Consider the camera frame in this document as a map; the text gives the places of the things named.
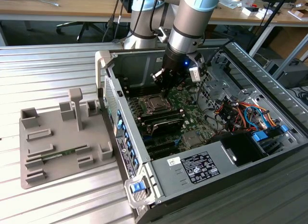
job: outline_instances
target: green pcb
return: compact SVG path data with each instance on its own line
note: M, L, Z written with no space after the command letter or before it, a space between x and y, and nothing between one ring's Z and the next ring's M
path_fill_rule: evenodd
M129 106L136 121L138 116L140 114L144 115L147 109L143 102L145 100L144 98L144 96L138 98L130 98L132 101L134 101L129 103ZM181 91L173 88L168 95L168 101L171 104L172 110L184 110L184 124L180 130L158 137L150 136L149 134L145 133L141 127L139 127L139 131L143 137L144 144L148 151L150 152L152 148L155 149L157 146L164 144L172 145L172 143L174 143L180 152L204 145L206 141L212 137L214 131L212 130L210 124L204 119L202 111L200 111L198 106L194 104L195 98L191 97L191 94L185 88L183 88ZM190 146L187 142L185 142L185 138L183 137L185 137L185 133L188 132L195 132L200 142L193 146Z

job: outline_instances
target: cardboard box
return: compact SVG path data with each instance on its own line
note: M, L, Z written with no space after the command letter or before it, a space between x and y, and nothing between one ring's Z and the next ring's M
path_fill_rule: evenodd
M300 18L307 18L308 17L308 9L304 9L304 10L292 9L291 12L293 14L295 14L297 17L300 17Z

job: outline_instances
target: black plastic part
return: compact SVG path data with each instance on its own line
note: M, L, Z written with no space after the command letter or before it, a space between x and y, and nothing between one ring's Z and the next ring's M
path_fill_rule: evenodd
M177 53L167 45L163 57L163 72L155 80L164 98L168 96L170 89L180 85L189 76L190 62L186 54Z
M249 162L255 162L267 156L253 141L251 133L233 133L220 140L226 150L230 149L236 157L234 163L241 166Z

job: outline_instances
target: wooden desk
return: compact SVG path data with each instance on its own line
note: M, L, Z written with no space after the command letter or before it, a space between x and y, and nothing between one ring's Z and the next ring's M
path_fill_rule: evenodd
M0 14L109 18L116 4L116 0L56 0L55 2L60 6L53 6L38 0L0 0ZM120 14L120 7L121 2L117 7L117 16ZM124 9L122 17L130 17L130 14Z
M107 22L113 12L116 0L57 0L59 7L37 0L0 0L0 20L39 20L39 21L85 21ZM255 0L260 8L265 2ZM119 15L121 3L116 10ZM276 15L272 23L265 30L250 54L253 56L260 48L275 26L308 27L308 22L302 22L291 16L287 9ZM122 22L130 21L130 14L123 11ZM214 10L209 24L258 26L261 20L254 16L246 16L241 8L230 9L221 4Z

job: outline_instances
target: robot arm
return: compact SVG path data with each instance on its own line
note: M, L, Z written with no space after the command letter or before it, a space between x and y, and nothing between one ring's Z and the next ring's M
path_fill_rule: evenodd
M165 1L177 3L177 0ZM180 0L162 68L152 74L164 97L189 74L193 81L200 81L200 72L205 71L205 63L196 49L217 3L218 0Z

